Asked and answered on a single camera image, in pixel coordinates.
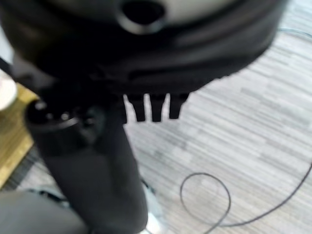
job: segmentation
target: wooden floor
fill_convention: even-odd
[[[0,77],[6,76],[0,71]],[[18,98],[0,112],[0,188],[33,145],[23,122],[23,111],[35,94],[18,85]]]
[[[312,33],[311,21],[312,1],[296,0],[282,27]],[[279,33],[249,68],[192,94],[180,121],[132,122],[126,130],[141,173],[156,189],[169,234],[201,234],[210,227],[190,217],[179,200],[181,182],[194,172],[213,174],[229,188],[233,205],[226,224],[252,219],[284,200],[312,163],[312,39]],[[37,161],[19,189],[45,183],[53,180]],[[206,223],[216,222],[227,206],[222,187],[203,176],[188,181],[184,195]],[[213,233],[311,234],[312,177],[273,214]]]

